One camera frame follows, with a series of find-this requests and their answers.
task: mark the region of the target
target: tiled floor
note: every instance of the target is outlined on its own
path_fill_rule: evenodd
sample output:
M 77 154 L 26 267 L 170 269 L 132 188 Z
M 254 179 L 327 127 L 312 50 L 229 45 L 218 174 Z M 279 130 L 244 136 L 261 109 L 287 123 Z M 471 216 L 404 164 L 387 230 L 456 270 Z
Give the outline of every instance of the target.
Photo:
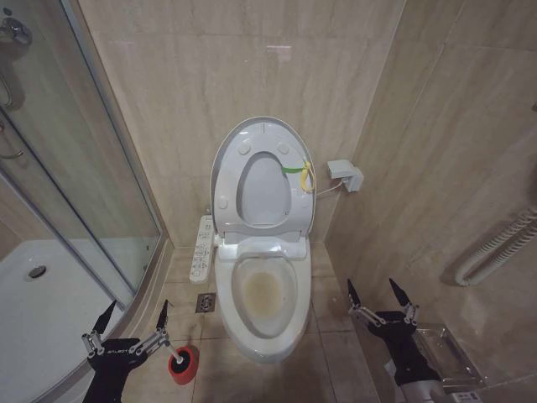
M 256 364 L 243 356 L 226 334 L 220 316 L 196 314 L 197 294 L 216 291 L 189 282 L 193 249 L 176 249 L 160 300 L 167 298 L 168 331 L 174 345 L 200 350 L 195 380 L 178 386 L 168 375 L 168 354 L 158 351 L 128 378 L 123 401 L 134 402 L 378 402 L 371 375 L 347 316 L 322 243 L 311 245 L 310 322 L 295 351 L 279 364 Z M 156 322 L 156 314 L 151 323 Z

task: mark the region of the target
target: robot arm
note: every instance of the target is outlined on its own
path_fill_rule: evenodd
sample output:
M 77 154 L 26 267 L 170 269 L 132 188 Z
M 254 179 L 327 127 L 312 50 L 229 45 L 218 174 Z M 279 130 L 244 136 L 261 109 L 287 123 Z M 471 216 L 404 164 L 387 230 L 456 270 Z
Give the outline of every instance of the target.
M 103 342 L 101 335 L 110 322 L 115 305 L 114 301 L 99 316 L 91 333 L 82 335 L 82 341 L 88 352 L 87 360 L 95 370 L 95 376 L 83 403 L 121 402 L 123 388 L 130 371 L 142 365 L 149 355 L 163 345 L 170 350 L 177 363 L 181 364 L 183 361 L 171 346 L 166 332 L 168 301 L 162 307 L 156 330 L 145 340 L 113 338 Z
M 371 334 L 384 341 L 394 361 L 395 383 L 401 388 L 405 400 L 408 403 L 481 402 L 475 394 L 469 394 L 475 396 L 475 400 L 459 400 L 459 394 L 444 393 L 441 377 L 429 366 L 412 337 L 418 326 L 420 307 L 412 304 L 406 292 L 395 281 L 389 279 L 389 282 L 397 301 L 403 307 L 402 311 L 371 311 L 362 305 L 352 282 L 347 280 L 351 301 L 349 314 L 363 323 Z

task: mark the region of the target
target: toilet brush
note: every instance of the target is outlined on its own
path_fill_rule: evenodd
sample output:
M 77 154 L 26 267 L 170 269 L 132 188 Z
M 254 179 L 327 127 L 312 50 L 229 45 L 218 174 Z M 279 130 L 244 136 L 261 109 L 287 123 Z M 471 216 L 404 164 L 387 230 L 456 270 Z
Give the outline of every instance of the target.
M 168 372 L 171 378 L 178 385 L 186 385 L 196 376 L 198 370 L 198 359 L 193 348 L 183 346 L 175 350 L 171 344 L 166 345 L 171 352 L 168 360 Z

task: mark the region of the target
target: shower drain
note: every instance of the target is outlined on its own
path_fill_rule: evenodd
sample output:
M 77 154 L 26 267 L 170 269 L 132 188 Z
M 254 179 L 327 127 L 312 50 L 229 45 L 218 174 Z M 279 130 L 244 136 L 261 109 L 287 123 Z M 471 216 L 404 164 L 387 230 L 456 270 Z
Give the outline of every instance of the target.
M 198 302 L 196 303 L 196 313 L 214 312 L 215 300 L 216 300 L 216 292 L 198 294 Z
M 42 275 L 44 275 L 44 273 L 46 271 L 47 271 L 46 266 L 43 266 L 43 265 L 35 266 L 33 269 L 31 269 L 28 272 L 28 277 L 30 279 L 37 279 L 37 278 L 41 277 Z

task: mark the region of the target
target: bidet control panel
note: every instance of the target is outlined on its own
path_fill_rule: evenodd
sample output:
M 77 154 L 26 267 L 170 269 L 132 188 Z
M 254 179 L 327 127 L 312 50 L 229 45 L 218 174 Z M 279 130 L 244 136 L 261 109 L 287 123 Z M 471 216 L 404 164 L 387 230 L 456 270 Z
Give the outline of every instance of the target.
M 212 251 L 214 250 L 213 238 L 215 229 L 212 225 L 212 216 L 201 216 L 198 238 L 190 267 L 190 282 L 194 284 L 205 283 L 209 279 L 211 270 Z

